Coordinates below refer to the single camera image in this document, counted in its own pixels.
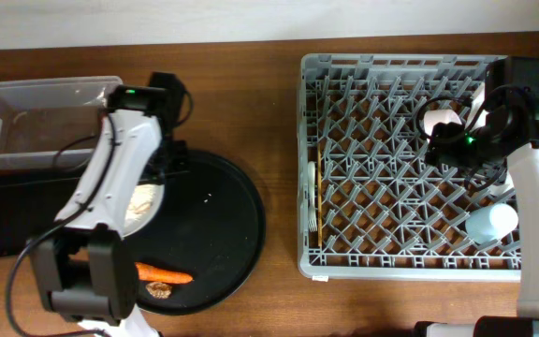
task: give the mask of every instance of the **walnut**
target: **walnut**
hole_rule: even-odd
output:
[[[162,282],[151,282],[145,286],[151,296],[156,299],[165,300],[172,293],[172,287]]]

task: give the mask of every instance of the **carrot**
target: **carrot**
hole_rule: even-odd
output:
[[[181,285],[193,281],[193,276],[177,271],[165,271],[154,266],[136,262],[138,278],[140,281],[163,282]]]

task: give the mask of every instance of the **fork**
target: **fork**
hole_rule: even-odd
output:
[[[315,162],[307,164],[307,178],[309,183],[309,230],[317,231],[317,216],[315,215]]]

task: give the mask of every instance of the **plastic dish rack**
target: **plastic dish rack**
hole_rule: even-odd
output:
[[[469,195],[456,168],[422,158],[413,117],[429,98],[471,95],[503,56],[309,54],[298,110],[299,269],[328,278],[518,281],[518,229],[479,245],[469,212],[515,191]],[[469,108],[443,102],[461,118]],[[308,229],[307,164],[322,166],[322,247]]]

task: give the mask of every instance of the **wooden table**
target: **wooden table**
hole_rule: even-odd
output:
[[[0,81],[117,75],[145,84],[154,70],[179,74],[195,112],[178,131],[191,148],[223,155],[255,181],[267,210],[264,253],[232,297],[188,316],[146,314],[166,336],[344,336],[411,328],[418,320],[473,323],[514,315],[517,284],[393,281],[312,282],[297,269],[296,88],[310,52],[478,53],[539,57],[539,33],[371,37],[307,41],[0,51]],[[13,335],[3,288],[12,258],[0,258],[0,335]],[[74,330],[41,309],[24,265],[15,308],[34,333]]]

